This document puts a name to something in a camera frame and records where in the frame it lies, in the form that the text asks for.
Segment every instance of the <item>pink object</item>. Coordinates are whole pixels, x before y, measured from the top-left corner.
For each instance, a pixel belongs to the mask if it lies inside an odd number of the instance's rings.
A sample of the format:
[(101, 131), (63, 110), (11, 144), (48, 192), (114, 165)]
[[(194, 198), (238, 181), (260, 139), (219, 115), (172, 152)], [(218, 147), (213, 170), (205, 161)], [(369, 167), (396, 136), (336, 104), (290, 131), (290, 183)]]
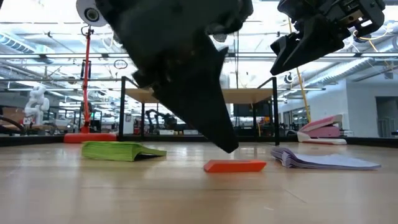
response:
[(334, 124), (341, 123), (343, 115), (338, 114), (311, 122), (297, 132), (299, 142), (318, 144), (347, 144), (344, 139), (322, 139), (327, 137), (339, 137), (340, 128)]

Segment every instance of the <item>white robot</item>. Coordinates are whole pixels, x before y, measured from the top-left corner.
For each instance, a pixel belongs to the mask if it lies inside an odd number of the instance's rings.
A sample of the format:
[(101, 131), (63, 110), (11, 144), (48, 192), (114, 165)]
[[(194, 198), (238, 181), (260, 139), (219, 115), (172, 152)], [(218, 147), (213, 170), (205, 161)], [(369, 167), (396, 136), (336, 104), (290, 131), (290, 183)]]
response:
[(34, 116), (36, 125), (43, 124), (43, 111), (47, 111), (50, 108), (49, 99), (44, 97), (46, 88), (44, 86), (36, 86), (30, 92), (30, 98), (25, 106), (25, 117)]

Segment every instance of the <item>ceiling duct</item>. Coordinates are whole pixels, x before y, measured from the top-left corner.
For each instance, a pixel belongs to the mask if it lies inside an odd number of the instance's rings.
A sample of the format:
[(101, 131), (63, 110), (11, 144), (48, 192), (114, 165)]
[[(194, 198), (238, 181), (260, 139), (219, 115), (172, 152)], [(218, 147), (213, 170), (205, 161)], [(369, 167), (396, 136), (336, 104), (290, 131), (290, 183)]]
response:
[[(35, 44), (36, 47), (31, 47), (29, 44), (23, 43), (22, 41), (18, 40), (17, 38), (13, 37), (10, 34), (0, 33), (0, 44), (7, 46), (13, 50), (16, 50), (22, 54), (54, 53), (54, 51), (51, 50), (47, 46)], [(37, 62), (42, 62), (42, 63), (46, 63), (46, 64), (53, 63), (52, 60), (47, 59), (47, 58), (38, 58), (38, 59), (34, 59), (34, 60)]]
[[(390, 38), (380, 44), (377, 44), (376, 48), (379, 52), (389, 52), (391, 50), (394, 50), (395, 45), (397, 45), (397, 39)], [(305, 86), (315, 84), (327, 85), (333, 82), (337, 82), (342, 78), (346, 78), (365, 69), (369, 69), (372, 66), (375, 66), (375, 64), (376, 60), (372, 57), (361, 58), (348, 63), (340, 63), (322, 72), (309, 82), (306, 82)]]
[[(18, 69), (9, 67), (7, 65), (3, 65), (0, 66), (0, 78), (1, 77), (5, 77), (5, 78), (12, 78), (12, 79), (20, 79), (20, 80), (24, 80), (25, 82), (28, 82), (29, 78), (26, 74), (25, 71), (19, 71)], [(50, 87), (50, 88), (55, 88), (55, 89), (59, 89), (59, 88), (70, 88), (67, 85), (63, 85), (61, 83), (46, 83), (45, 86)], [(79, 95), (77, 92), (75, 91), (69, 91), (68, 93), (73, 93), (74, 95)], [(92, 97), (90, 98), (90, 100), (100, 100), (99, 97), (94, 97), (95, 95), (92, 95)]]

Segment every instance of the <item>open notebook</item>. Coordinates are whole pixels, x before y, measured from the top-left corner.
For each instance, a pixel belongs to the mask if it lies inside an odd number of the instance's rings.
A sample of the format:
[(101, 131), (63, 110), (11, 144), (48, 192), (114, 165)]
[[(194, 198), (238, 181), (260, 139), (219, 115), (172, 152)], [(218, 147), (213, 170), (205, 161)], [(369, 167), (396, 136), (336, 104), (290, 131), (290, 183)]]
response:
[(283, 147), (273, 148), (271, 154), (281, 161), (284, 167), (289, 168), (373, 170), (381, 167), (380, 164), (339, 154), (326, 156), (294, 154), (290, 149)]

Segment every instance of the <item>red base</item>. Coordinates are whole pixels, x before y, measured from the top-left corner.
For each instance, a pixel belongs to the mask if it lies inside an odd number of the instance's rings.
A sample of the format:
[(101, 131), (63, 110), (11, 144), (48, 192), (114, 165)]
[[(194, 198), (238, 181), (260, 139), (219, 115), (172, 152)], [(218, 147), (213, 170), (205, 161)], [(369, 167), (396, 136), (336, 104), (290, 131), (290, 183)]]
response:
[(210, 160), (204, 169), (206, 172), (260, 172), (266, 162), (257, 159), (246, 160)]
[(64, 143), (82, 143), (86, 141), (117, 141), (115, 134), (110, 133), (78, 133), (66, 134), (63, 138)]

